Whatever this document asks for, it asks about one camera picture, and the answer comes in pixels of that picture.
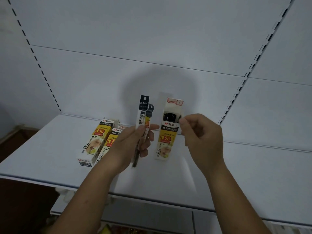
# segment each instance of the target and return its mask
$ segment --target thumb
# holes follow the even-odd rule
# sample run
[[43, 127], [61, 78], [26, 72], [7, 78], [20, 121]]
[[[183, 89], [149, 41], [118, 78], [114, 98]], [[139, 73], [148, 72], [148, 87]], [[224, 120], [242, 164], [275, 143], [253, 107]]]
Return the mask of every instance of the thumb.
[[181, 118], [179, 120], [179, 123], [180, 123], [181, 130], [184, 134], [185, 145], [186, 146], [191, 145], [194, 142], [194, 140], [197, 139], [197, 135], [195, 134], [195, 132], [193, 131], [193, 128], [191, 127], [191, 125], [185, 118]]
[[141, 125], [138, 127], [138, 129], [136, 129], [129, 137], [128, 137], [128, 141], [130, 143], [136, 144], [138, 143], [138, 141], [140, 140], [140, 138], [142, 138], [142, 136], [144, 135], [144, 131], [145, 131], [145, 126]]

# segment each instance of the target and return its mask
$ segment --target perforated metal strip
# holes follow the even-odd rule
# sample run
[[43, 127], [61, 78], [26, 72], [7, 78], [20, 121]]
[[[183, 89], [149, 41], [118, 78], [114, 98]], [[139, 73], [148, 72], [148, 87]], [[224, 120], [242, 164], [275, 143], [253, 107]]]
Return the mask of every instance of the perforated metal strip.
[[[12, 8], [12, 12], [13, 12], [13, 14], [17, 17], [16, 12], [14, 11], [13, 8]], [[37, 64], [38, 64], [38, 67], [39, 67], [39, 69], [40, 69], [40, 71], [41, 71], [41, 74], [42, 74], [43, 78], [45, 79], [47, 86], [49, 87], [49, 91], [51, 92], [51, 94], [52, 94], [52, 96], [53, 96], [53, 98], [54, 98], [54, 101], [55, 101], [55, 103], [56, 103], [58, 109], [60, 110], [60, 112], [62, 112], [62, 110], [60, 109], [60, 106], [59, 106], [59, 104], [58, 104], [58, 102], [57, 102], [57, 100], [56, 100], [56, 98], [55, 98], [55, 95], [53, 94], [53, 91], [52, 91], [52, 89], [51, 89], [51, 86], [49, 85], [48, 80], [47, 80], [46, 77], [44, 76], [44, 72], [43, 72], [43, 70], [42, 70], [42, 68], [41, 68], [41, 66], [40, 66], [40, 64], [39, 64], [39, 62], [38, 62], [37, 57], [35, 56], [35, 52], [34, 52], [34, 50], [31, 48], [31, 45], [30, 45], [30, 43], [29, 43], [29, 40], [27, 39], [26, 33], [25, 33], [25, 31], [23, 30], [23, 28], [22, 28], [21, 22], [20, 22], [18, 19], [17, 19], [17, 21], [18, 21], [18, 25], [21, 27], [21, 31], [22, 31], [23, 35], [24, 35], [25, 38], [26, 38], [26, 41], [27, 41], [27, 43], [28, 43], [28, 45], [29, 45], [30, 50], [31, 50], [32, 53], [34, 54], [34, 59], [36, 60], [36, 62], [37, 62]]]
[[278, 30], [278, 27], [280, 26], [281, 22], [283, 21], [283, 18], [286, 16], [287, 11], [289, 10], [289, 8], [291, 7], [292, 3], [294, 2], [294, 0], [291, 0], [287, 7], [285, 9], [283, 9], [283, 11], [281, 12], [281, 14], [279, 15], [279, 19], [275, 22], [275, 24], [272, 27], [271, 33], [268, 34], [267, 38], [265, 39], [264, 43], [262, 44], [262, 46], [259, 49], [259, 52], [257, 53], [257, 55], [255, 56], [253, 62], [251, 63], [251, 65], [249, 66], [248, 70], [246, 71], [246, 74], [244, 75], [244, 78], [240, 84], [240, 86], [237, 88], [236, 93], [233, 95], [233, 98], [231, 99], [231, 101], [229, 102], [226, 110], [224, 111], [223, 115], [221, 116], [220, 120], [219, 120], [219, 125], [223, 122], [224, 118], [226, 117], [228, 111], [230, 110], [230, 108], [232, 107], [233, 103], [235, 102], [235, 100], [237, 99], [240, 91], [243, 89], [244, 85], [246, 84], [252, 70], [255, 68], [257, 62], [259, 61], [259, 59], [261, 58], [261, 56], [263, 55], [265, 49], [267, 48], [267, 45], [270, 43], [272, 37], [274, 36], [275, 32]]

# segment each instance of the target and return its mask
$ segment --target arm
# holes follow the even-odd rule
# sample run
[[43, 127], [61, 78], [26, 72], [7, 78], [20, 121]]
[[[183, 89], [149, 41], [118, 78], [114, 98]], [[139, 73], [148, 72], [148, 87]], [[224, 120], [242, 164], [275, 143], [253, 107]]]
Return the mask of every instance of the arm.
[[191, 156], [204, 174], [224, 234], [269, 234], [223, 159], [222, 129], [201, 114], [179, 121]]
[[[159, 126], [151, 124], [150, 128], [155, 130]], [[144, 126], [137, 130], [134, 127], [123, 130], [109, 152], [91, 169], [49, 234], [97, 232], [111, 181], [130, 164], [144, 131]], [[146, 141], [140, 146], [141, 157], [147, 156], [147, 148], [153, 140], [154, 133], [149, 131]]]

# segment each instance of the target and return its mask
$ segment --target floor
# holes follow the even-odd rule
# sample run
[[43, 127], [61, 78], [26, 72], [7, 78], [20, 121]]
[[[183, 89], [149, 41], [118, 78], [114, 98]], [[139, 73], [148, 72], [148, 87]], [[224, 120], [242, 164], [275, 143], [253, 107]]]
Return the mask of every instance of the floor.
[[[0, 162], [35, 133], [36, 130], [19, 130], [0, 144]], [[53, 187], [0, 179], [0, 233], [40, 233], [57, 197]]]

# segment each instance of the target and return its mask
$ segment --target forearm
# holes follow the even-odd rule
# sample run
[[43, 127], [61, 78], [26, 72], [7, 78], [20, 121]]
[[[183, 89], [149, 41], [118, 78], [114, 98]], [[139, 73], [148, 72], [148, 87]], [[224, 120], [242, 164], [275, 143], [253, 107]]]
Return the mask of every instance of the forearm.
[[99, 162], [84, 179], [50, 234], [96, 233], [112, 179], [105, 163]]
[[205, 177], [224, 234], [271, 233], [224, 163], [206, 173]]

